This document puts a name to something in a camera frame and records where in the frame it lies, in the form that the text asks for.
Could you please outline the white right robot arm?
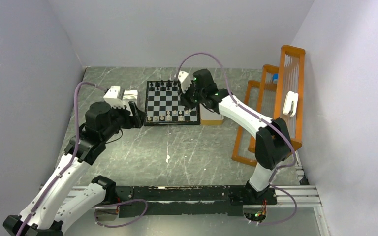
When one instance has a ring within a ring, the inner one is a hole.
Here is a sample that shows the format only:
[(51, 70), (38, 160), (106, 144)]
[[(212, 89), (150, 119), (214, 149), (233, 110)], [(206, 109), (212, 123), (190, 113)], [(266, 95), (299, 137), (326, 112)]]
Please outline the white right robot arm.
[(190, 77), (185, 71), (174, 76), (181, 103), (188, 109), (202, 105), (207, 110), (236, 122), (255, 137), (257, 165), (247, 183), (246, 198), (257, 204), (275, 175), (276, 167), (294, 152), (282, 118), (272, 119), (248, 107), (227, 89), (218, 89), (209, 70), (201, 69)]

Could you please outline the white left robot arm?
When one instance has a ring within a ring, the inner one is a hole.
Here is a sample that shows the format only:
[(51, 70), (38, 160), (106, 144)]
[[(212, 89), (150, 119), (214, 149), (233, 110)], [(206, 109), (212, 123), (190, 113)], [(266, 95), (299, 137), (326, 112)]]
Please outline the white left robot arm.
[(65, 199), (105, 151), (107, 141), (124, 129), (141, 128), (145, 118), (133, 101), (124, 109), (106, 102), (93, 103), (51, 177), (24, 210), (7, 216), (3, 227), (12, 236), (62, 236), (92, 207), (119, 203), (116, 183), (104, 176), (92, 179), (84, 192), (70, 201)]

